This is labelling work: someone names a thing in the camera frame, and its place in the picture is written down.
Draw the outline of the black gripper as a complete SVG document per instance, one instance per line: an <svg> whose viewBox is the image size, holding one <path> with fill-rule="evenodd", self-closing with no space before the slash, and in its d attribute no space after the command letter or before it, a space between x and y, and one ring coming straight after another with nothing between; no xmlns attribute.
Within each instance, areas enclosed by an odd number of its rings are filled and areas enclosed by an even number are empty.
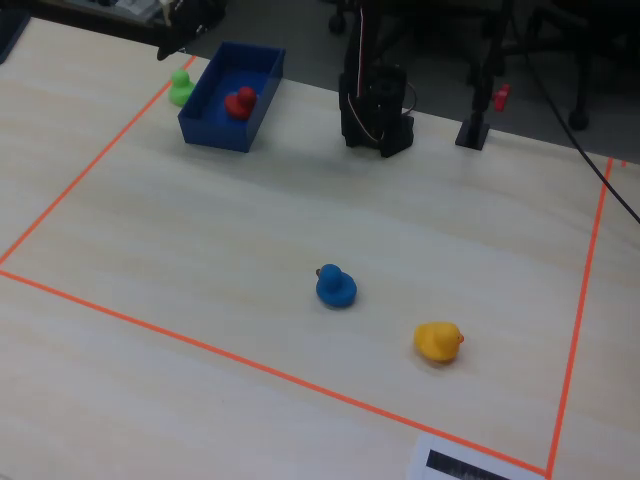
<svg viewBox="0 0 640 480"><path fill-rule="evenodd" d="M217 25L225 17L224 0L179 0L173 1L169 19L171 28L159 42L156 58L184 50L198 36Z"/></svg>

